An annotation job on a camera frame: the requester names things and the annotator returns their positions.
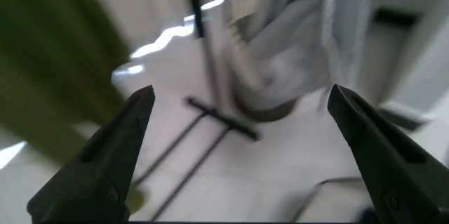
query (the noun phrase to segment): black metal bar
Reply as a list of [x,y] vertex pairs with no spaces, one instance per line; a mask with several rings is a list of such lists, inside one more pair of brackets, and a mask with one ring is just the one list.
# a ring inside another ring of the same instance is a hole
[[209,155],[213,152],[213,150],[218,146],[219,143],[225,138],[227,132],[231,130],[229,127],[223,130],[221,134],[215,139],[215,141],[212,143],[212,145],[203,153],[200,159],[196,161],[195,165],[189,170],[189,172],[185,175],[185,177],[182,179],[181,183],[177,185],[177,187],[170,193],[168,198],[165,200],[165,202],[160,206],[156,213],[153,215],[151,222],[156,221],[164,212],[165,210],[170,206],[171,202],[176,198],[176,196],[181,192],[183,187],[190,181],[193,175],[198,171],[198,169],[203,165],[205,160],[209,157]]
[[252,128],[249,128],[247,126],[244,126],[243,123],[241,123],[235,119],[232,119],[231,117],[220,114],[220,112],[217,109],[215,109],[214,107],[209,107],[207,105],[204,105],[202,102],[200,102],[199,100],[197,100],[194,97],[187,97],[187,103],[189,105],[201,110],[202,112],[206,113],[207,115],[210,115],[210,116],[218,119],[219,121],[224,123],[226,126],[228,126],[230,129],[236,130],[236,131],[244,134],[245,136],[248,136],[249,138],[253,139],[254,141],[259,140],[259,134],[257,133],[257,131],[255,131]]
[[218,88],[218,77],[215,69],[215,62],[212,54],[212,49],[210,47],[210,42],[208,37],[205,34],[204,26],[203,26],[203,17],[201,14],[200,1],[201,0],[190,0],[192,3],[192,10],[195,15],[195,26],[196,31],[198,32],[198,37],[201,40],[203,46],[203,54],[206,60],[206,71],[208,73],[208,81],[210,86],[210,91],[212,94],[214,105],[217,106],[218,109],[221,108],[221,100],[220,100],[220,91]]
[[140,185],[145,179],[147,179],[166,157],[182,142],[184,137],[196,126],[196,124],[203,119],[207,114],[204,112],[200,114],[194,121],[192,121],[181,134],[174,140],[170,146],[168,146],[161,155],[159,155],[156,161],[145,171],[145,173],[133,182],[133,186]]

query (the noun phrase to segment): white floor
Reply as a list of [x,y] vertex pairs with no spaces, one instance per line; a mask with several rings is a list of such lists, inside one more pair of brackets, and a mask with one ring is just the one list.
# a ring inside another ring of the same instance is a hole
[[[211,21],[217,57],[227,47],[219,19]],[[113,78],[124,96],[150,84],[156,94],[135,177],[199,114],[186,106],[183,98],[195,95],[210,102],[202,56],[198,40],[179,38],[166,49],[133,62],[142,64],[143,72]],[[221,80],[225,81],[220,59],[218,64]],[[221,84],[222,96],[229,97],[226,83]],[[378,93],[363,95],[375,100]],[[262,134],[258,143],[236,132],[229,133],[159,220],[287,221],[314,184],[327,178],[359,176],[335,122],[319,108],[320,97],[319,92],[304,97],[296,110],[281,121],[255,125]],[[240,117],[228,100],[224,110]],[[87,134],[93,131],[92,127],[82,128]],[[145,204],[131,220],[149,220],[223,128],[217,121],[204,118],[139,187]],[[5,223],[30,223],[26,203],[56,170],[29,148],[0,170],[0,216],[7,220]],[[327,206],[311,219],[332,220],[335,213],[331,209]],[[352,214],[346,215],[347,221]]]

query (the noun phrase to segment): green curtain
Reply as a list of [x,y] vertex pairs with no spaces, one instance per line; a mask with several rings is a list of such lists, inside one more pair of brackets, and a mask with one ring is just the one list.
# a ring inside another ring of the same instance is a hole
[[0,0],[0,124],[57,163],[123,105],[111,73],[129,50],[97,0]]

